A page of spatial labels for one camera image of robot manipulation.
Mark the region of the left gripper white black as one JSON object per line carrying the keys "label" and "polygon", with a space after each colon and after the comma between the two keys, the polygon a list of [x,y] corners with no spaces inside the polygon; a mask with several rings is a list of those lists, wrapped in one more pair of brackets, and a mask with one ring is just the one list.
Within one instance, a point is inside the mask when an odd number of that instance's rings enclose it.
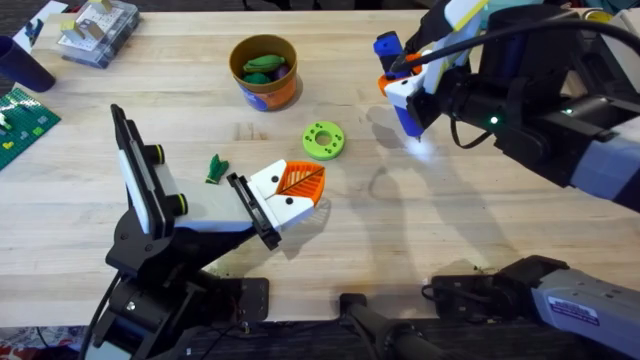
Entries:
{"label": "left gripper white black", "polygon": [[167,166],[154,168],[167,196],[167,211],[146,200],[127,180],[129,209],[118,221],[106,263],[141,281],[187,277],[254,236],[274,249],[286,230],[311,215],[322,196],[325,168],[278,160],[247,180],[233,174],[227,185],[177,179]]}

